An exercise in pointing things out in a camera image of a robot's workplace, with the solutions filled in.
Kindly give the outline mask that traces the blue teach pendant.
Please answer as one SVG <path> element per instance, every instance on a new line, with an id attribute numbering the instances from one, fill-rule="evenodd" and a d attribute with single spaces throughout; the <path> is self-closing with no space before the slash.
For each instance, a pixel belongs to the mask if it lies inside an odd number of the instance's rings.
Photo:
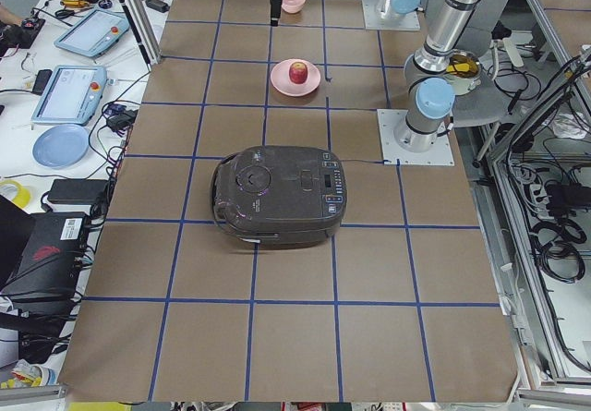
<path id="1" fill-rule="evenodd" d="M 54 46 L 88 58 L 108 51 L 130 29 L 126 16 L 94 9 L 54 41 Z"/>
<path id="2" fill-rule="evenodd" d="M 86 125 L 98 108 L 106 82 L 104 66 L 57 66 L 30 121 Z"/>

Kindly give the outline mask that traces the upper blue teach pendant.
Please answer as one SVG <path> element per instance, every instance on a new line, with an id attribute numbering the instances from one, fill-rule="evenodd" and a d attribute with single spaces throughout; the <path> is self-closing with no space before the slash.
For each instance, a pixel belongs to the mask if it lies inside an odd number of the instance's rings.
<path id="1" fill-rule="evenodd" d="M 130 29 L 126 16 L 94 9 L 54 41 L 54 46 L 88 58 L 108 51 Z"/>

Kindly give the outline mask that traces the pink bowl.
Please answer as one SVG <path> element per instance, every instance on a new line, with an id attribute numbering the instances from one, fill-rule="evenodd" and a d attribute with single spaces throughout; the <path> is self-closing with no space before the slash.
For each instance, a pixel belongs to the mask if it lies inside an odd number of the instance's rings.
<path id="1" fill-rule="evenodd" d="M 307 0 L 283 0 L 282 10 L 288 14 L 296 14 L 300 12 Z"/>

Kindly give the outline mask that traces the red apple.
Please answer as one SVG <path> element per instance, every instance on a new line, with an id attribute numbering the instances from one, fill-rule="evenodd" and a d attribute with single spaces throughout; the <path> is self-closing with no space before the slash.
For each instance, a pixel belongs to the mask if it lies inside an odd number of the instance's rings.
<path id="1" fill-rule="evenodd" d="M 303 61 L 295 61 L 288 68 L 288 77 L 294 84 L 304 84 L 308 80 L 308 66 Z"/>

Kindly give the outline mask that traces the glass pot lid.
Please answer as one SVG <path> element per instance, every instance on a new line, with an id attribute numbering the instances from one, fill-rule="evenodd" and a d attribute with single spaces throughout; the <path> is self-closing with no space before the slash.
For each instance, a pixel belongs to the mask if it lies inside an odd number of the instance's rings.
<path id="1" fill-rule="evenodd" d="M 449 59 L 444 79 L 456 96 L 463 96 L 481 84 L 481 65 L 477 57 L 465 51 L 455 51 Z"/>

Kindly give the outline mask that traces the aluminium frame post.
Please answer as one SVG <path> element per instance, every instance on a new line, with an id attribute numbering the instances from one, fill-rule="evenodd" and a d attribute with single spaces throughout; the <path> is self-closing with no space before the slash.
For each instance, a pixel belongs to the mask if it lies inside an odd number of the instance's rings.
<path id="1" fill-rule="evenodd" d="M 119 0 L 144 62 L 153 66 L 161 61 L 161 49 L 142 0 Z"/>

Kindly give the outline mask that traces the black computer box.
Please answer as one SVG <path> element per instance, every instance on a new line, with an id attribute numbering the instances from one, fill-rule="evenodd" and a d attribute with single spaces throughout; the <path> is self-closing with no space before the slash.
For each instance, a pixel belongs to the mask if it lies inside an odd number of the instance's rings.
<path id="1" fill-rule="evenodd" d="M 72 297 L 87 248 L 90 218 L 84 212 L 34 213 L 34 228 L 2 293 L 19 299 Z"/>

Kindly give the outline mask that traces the lower blue teach pendant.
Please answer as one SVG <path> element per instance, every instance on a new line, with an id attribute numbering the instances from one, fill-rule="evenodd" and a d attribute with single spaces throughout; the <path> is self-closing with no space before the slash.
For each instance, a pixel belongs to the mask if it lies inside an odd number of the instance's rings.
<path id="1" fill-rule="evenodd" d="M 57 66 L 30 121 L 86 125 L 98 108 L 106 82 L 104 66 Z"/>

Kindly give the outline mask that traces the blue plate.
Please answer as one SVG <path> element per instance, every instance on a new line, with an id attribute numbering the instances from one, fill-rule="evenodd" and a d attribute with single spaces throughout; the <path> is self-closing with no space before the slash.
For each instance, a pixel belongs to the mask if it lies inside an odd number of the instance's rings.
<path id="1" fill-rule="evenodd" d="M 45 167 L 63 168 L 79 162 L 89 149 L 85 127 L 64 124 L 41 134 L 32 147 L 34 160 Z"/>

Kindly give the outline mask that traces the yellow tape roll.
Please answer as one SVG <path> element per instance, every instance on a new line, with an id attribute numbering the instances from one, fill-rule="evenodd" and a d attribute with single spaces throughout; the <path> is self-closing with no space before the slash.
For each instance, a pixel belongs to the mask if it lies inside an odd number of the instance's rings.
<path id="1" fill-rule="evenodd" d="M 12 179 L 3 179 L 1 181 L 0 194 L 20 209 L 25 209 L 29 205 L 31 199 L 30 191 L 18 181 Z"/>

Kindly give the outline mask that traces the dark brown rice cooker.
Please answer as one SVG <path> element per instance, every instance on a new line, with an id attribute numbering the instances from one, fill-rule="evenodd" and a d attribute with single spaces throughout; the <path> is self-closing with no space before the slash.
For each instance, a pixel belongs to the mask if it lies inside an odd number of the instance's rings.
<path id="1" fill-rule="evenodd" d="M 334 236 L 347 203 L 344 167 L 331 151 L 254 146 L 224 158 L 211 178 L 211 214 L 246 242 L 306 245 Z"/>

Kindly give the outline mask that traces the black power adapter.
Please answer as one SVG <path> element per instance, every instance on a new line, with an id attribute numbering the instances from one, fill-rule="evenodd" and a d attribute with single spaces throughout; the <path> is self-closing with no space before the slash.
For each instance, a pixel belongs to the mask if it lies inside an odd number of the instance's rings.
<path id="1" fill-rule="evenodd" d="M 47 195 L 52 204 L 91 205 L 107 188 L 104 179 L 56 179 Z"/>

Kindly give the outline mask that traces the pink plate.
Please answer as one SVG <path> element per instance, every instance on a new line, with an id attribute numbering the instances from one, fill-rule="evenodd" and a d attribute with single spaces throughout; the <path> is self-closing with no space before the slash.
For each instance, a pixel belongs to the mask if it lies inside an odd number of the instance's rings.
<path id="1" fill-rule="evenodd" d="M 304 59 L 287 59 L 273 67 L 270 74 L 272 86 L 280 93 L 301 97 L 313 92 L 319 85 L 318 68 Z"/>

